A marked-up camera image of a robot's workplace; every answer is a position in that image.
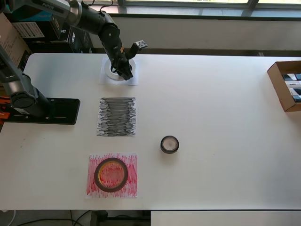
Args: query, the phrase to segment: tabletop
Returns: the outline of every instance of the tabletop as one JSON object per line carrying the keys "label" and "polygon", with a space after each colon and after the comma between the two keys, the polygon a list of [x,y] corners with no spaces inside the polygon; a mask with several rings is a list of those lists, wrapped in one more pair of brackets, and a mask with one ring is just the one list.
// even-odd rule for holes
{"label": "tabletop", "polygon": [[[46,97],[78,98],[75,125],[5,123],[0,210],[301,208],[301,113],[267,75],[295,57],[137,55],[137,86],[98,84],[103,54],[33,54]],[[96,136],[99,98],[136,97],[134,137]],[[175,136],[177,153],[161,139]],[[86,199],[91,154],[136,153],[137,198]]]}

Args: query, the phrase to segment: black tape roll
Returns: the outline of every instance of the black tape roll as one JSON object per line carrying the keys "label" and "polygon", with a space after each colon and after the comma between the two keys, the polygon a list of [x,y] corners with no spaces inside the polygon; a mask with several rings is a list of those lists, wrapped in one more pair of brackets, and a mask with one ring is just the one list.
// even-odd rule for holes
{"label": "black tape roll", "polygon": [[166,136],[161,140],[161,150],[166,154],[173,154],[179,149],[179,141],[174,136]]}
{"label": "black tape roll", "polygon": [[[101,181],[99,179],[100,170],[102,169],[102,167],[104,167],[106,164],[109,164],[110,162],[114,162],[114,163],[119,164],[122,167],[123,172],[124,172],[122,181],[116,187],[106,187],[101,183]],[[96,170],[95,170],[95,173],[94,173],[94,180],[95,180],[95,183],[96,183],[97,187],[99,187],[99,189],[103,190],[104,192],[116,192],[116,191],[120,190],[121,188],[124,187],[124,185],[126,185],[127,177],[128,177],[127,166],[125,165],[125,163],[122,160],[120,160],[118,158],[108,158],[108,159],[103,160],[96,167]]]}

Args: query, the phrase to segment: window frame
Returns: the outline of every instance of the window frame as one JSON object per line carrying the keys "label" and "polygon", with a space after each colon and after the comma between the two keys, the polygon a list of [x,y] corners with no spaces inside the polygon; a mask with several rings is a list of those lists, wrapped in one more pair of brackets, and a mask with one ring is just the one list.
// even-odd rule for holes
{"label": "window frame", "polygon": [[[92,0],[85,0],[85,3],[92,4]],[[109,0],[97,1],[97,5],[107,5]],[[187,7],[187,8],[241,8],[241,9],[301,9],[301,4],[270,4],[259,3],[259,0],[248,0],[247,3],[214,3],[214,2],[169,2],[169,1],[128,1],[115,0],[113,5],[118,6],[139,6],[139,7]]]}

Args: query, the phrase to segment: paper sheet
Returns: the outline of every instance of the paper sheet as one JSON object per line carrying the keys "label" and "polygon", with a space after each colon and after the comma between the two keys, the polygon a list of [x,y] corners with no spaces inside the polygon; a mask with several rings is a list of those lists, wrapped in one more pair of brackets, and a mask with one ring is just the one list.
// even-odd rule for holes
{"label": "paper sheet", "polygon": [[[118,158],[127,166],[128,178],[126,185],[119,191],[108,193],[100,190],[95,184],[94,173],[97,166],[105,159]],[[87,198],[108,198],[108,197],[137,197],[137,155],[135,153],[109,153],[95,154],[89,158],[88,180],[86,195]]]}
{"label": "paper sheet", "polygon": [[123,137],[136,134],[136,98],[100,98],[97,135],[102,137]]}

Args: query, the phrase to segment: tape roll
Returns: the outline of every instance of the tape roll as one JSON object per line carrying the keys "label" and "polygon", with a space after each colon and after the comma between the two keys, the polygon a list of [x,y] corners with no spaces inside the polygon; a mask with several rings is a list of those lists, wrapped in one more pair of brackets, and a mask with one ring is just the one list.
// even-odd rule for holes
{"label": "tape roll", "polygon": [[[132,75],[135,75],[135,70],[136,70],[136,63],[133,59],[129,60],[130,65],[132,66]],[[111,61],[108,59],[107,62],[104,65],[104,71],[107,74],[107,76],[115,81],[124,81],[124,78],[119,76],[117,72],[113,73],[111,72]]]}
{"label": "tape roll", "polygon": [[[117,182],[114,181],[108,181],[106,180],[106,178],[102,178],[103,176],[106,176],[106,171],[108,171],[108,167],[110,166],[110,164],[117,164],[115,167],[117,167],[118,169],[122,169],[123,172],[123,176],[122,179],[117,179]],[[119,175],[120,172],[114,172],[113,175]],[[94,173],[94,180],[95,183],[97,185],[97,187],[99,187],[99,189],[101,189],[104,192],[116,192],[118,190],[120,190],[121,188],[124,187],[124,185],[126,185],[127,183],[127,178],[128,178],[128,171],[127,171],[127,166],[125,165],[125,163],[117,158],[108,158],[103,160],[97,167]]]}
{"label": "tape roll", "polygon": [[174,136],[166,136],[161,141],[161,150],[166,154],[173,154],[179,149],[179,141]]}

